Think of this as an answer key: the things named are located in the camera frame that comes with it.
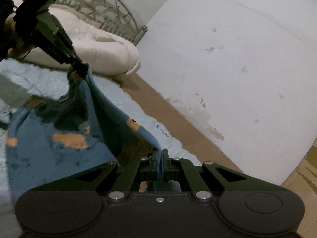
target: metal rivet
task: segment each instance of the metal rivet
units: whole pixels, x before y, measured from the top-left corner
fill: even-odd
[[[208,191],[199,191],[196,193],[196,197],[202,200],[206,200],[211,197],[211,193]]]
[[[161,203],[161,202],[164,201],[164,199],[163,199],[163,198],[157,198],[156,201],[159,202],[159,203]]]
[[[112,191],[109,193],[109,198],[112,198],[113,200],[119,200],[124,197],[124,193],[121,191]]]

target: wrought iron headboard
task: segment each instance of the wrought iron headboard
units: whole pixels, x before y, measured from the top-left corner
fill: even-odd
[[[97,23],[99,29],[121,36],[134,45],[147,32],[147,26],[138,27],[121,0],[58,0],[56,4],[73,8]]]

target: circular cap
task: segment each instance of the circular cap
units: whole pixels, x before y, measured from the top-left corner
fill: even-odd
[[[196,197],[201,200],[209,199],[212,196],[212,194],[208,191],[199,191],[196,193]]]
[[[161,202],[164,201],[164,198],[156,198],[156,201],[159,202],[159,203],[161,203]]]
[[[250,234],[274,235],[296,228],[304,216],[304,204],[294,192],[227,191],[218,201],[224,218]]]
[[[101,209],[96,192],[29,191],[16,202],[15,215],[33,232],[62,235],[85,228]]]
[[[124,193],[121,191],[112,191],[109,193],[109,198],[113,200],[119,200],[119,199],[122,199],[123,197],[124,197]]]

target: blue garment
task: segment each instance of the blue garment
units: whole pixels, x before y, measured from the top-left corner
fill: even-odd
[[[32,97],[13,115],[7,138],[7,170],[13,203],[27,190],[107,161],[119,165],[161,148],[142,126],[97,88],[91,72],[70,74],[59,100]]]

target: screw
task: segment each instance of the screw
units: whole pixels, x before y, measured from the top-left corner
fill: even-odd
[[[124,193],[121,191],[112,191],[109,193],[109,198],[112,198],[113,200],[119,200],[124,197]]]
[[[211,197],[211,193],[208,191],[199,191],[196,193],[196,197],[202,200],[206,200]]]
[[[159,202],[159,203],[162,203],[164,201],[164,199],[163,198],[157,198],[156,201]]]

